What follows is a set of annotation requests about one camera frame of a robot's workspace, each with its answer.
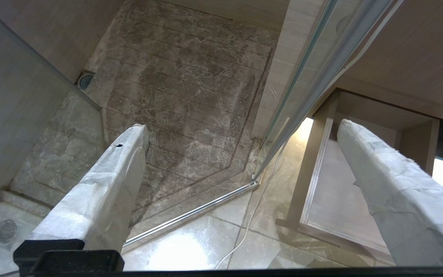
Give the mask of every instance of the floor drain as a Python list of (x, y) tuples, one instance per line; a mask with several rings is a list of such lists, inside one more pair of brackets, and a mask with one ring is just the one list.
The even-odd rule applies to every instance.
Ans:
[(0, 222), (0, 244), (8, 244), (16, 236), (17, 226), (11, 219)]
[(94, 75), (95, 73), (86, 70), (81, 72), (80, 77), (76, 80), (76, 86), (81, 90), (86, 90)]

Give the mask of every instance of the floor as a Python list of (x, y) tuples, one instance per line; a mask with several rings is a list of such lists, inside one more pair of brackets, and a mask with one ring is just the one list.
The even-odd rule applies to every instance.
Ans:
[[(281, 155), (244, 244), (221, 269), (387, 266), (275, 225), (276, 219), (284, 219), (288, 212), (305, 147), (306, 137), (295, 133)], [(267, 167), (262, 185), (271, 175), (274, 163), (275, 159)], [(261, 189), (257, 189), (158, 238), (123, 249), (125, 270), (213, 269), (241, 240), (260, 193)]]
[(148, 127), (132, 226), (245, 163), (253, 141), (241, 136), (277, 40), (276, 32), (177, 5), (125, 1), (88, 62), (96, 75), (86, 93), (105, 108), (109, 144), (134, 123)]

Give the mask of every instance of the glass shower panel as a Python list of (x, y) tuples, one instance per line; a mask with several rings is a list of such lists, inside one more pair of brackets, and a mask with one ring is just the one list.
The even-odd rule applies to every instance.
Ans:
[[(0, 21), (0, 192), (53, 207), (104, 147), (97, 107)], [(0, 202), (0, 274), (43, 216)]]
[(313, 101), (325, 93), (329, 81), (341, 70), (352, 50), (388, 5), (389, 1), (369, 0), (330, 0), (327, 3), (266, 133), (255, 169), (256, 177), (290, 137), (288, 132), (293, 133), (308, 116), (306, 113)]

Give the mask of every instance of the shower floor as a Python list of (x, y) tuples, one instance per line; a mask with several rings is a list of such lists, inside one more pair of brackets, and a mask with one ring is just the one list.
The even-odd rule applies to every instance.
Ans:
[(86, 93), (104, 107), (106, 143), (134, 123), (148, 128), (131, 225), (244, 170), (249, 111), (277, 40), (165, 2), (124, 3), (88, 62), (96, 75)]

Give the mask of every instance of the white foam padding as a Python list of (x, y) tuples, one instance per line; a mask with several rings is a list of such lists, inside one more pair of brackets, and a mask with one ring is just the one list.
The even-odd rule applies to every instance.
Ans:
[(81, 239), (84, 249), (121, 252), (146, 165), (146, 126), (122, 133), (28, 240)]
[(443, 266), (443, 187), (363, 126), (338, 143), (397, 266)]

